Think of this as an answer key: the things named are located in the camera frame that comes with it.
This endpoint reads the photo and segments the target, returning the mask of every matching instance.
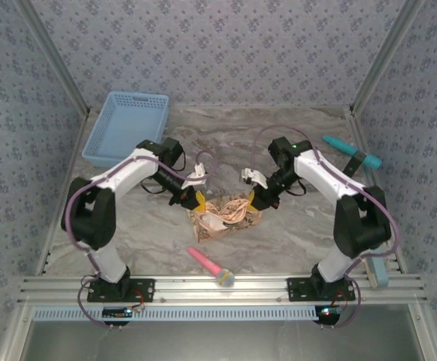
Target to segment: wall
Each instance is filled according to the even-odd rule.
[[[33,0],[89,106],[352,102],[403,0]]]
[[[427,0],[360,117],[437,319],[437,0]]]
[[[11,0],[0,0],[0,337],[33,274],[80,119]]]

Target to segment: marble floor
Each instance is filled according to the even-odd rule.
[[[176,138],[187,154],[187,174],[193,169],[194,156],[211,150],[221,162],[219,173],[208,182],[206,196],[249,193],[251,186],[239,182],[242,168],[250,166],[253,138],[261,128],[272,124],[299,127],[308,133],[325,157],[343,168],[347,157],[321,140],[332,135],[353,143],[345,108],[185,108],[170,110],[165,135]],[[72,177],[91,177],[103,172],[81,157],[86,140],[99,111],[92,111],[80,141],[80,152],[72,165]],[[271,174],[276,166],[267,147],[273,138],[286,135],[300,141],[297,133],[269,130],[258,141],[257,168]],[[211,160],[204,157],[205,166]],[[134,275],[201,274],[205,271],[192,259],[190,245],[235,273],[309,272],[328,253],[333,244],[333,209],[312,186],[308,194],[293,197],[283,194],[279,209],[268,209],[263,221],[226,238],[198,244],[190,219],[179,206],[168,206],[166,193],[152,196],[140,186],[117,205],[117,231],[114,242],[119,254]],[[87,258],[74,249],[66,234],[56,227],[46,275],[84,275],[92,270]]]

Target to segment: black mounting plate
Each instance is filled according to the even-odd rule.
[[[288,300],[290,302],[310,302],[310,301],[329,301],[335,299],[337,301],[345,301],[340,292],[343,292],[347,297],[347,301],[355,300],[355,291],[352,282],[342,279],[334,282],[333,294],[328,296],[319,296],[313,287],[310,278],[287,278]]]
[[[130,278],[129,291],[126,292],[123,298],[116,299],[110,295],[108,290],[103,287],[102,280],[93,281],[90,283],[88,290],[88,302],[122,302],[122,303],[140,303],[141,295],[143,302],[152,302],[155,293],[155,280],[153,278]]]

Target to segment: blue plastic basket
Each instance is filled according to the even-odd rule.
[[[111,168],[140,142],[161,143],[168,114],[168,96],[109,93],[83,149],[83,158],[96,167]]]

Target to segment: vent grille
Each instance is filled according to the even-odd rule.
[[[102,308],[89,307],[87,311],[101,320]],[[34,321],[87,320],[78,307],[37,307]],[[135,313],[130,321],[267,321],[318,320],[314,306],[196,306],[156,307]]]

